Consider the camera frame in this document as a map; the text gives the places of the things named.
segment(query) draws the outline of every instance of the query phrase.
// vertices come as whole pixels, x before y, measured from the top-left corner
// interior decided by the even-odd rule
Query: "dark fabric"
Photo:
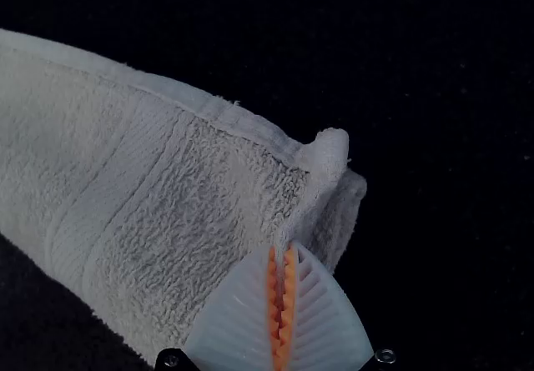
[[[303,142],[346,129],[369,191],[335,276],[371,342],[406,369],[523,370],[534,368],[532,4],[0,0],[0,28],[240,100]],[[25,369],[13,358],[42,344],[40,369],[58,356],[56,369],[142,369],[85,306],[0,249],[3,369]]]

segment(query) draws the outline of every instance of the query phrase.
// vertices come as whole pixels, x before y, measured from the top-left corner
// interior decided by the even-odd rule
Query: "metal bolt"
[[[376,350],[375,353],[376,361],[379,363],[393,364],[397,360],[397,356],[393,350],[388,348],[381,348]]]
[[[179,363],[179,358],[173,354],[169,354],[164,360],[164,364],[169,368],[176,367],[178,363]]]

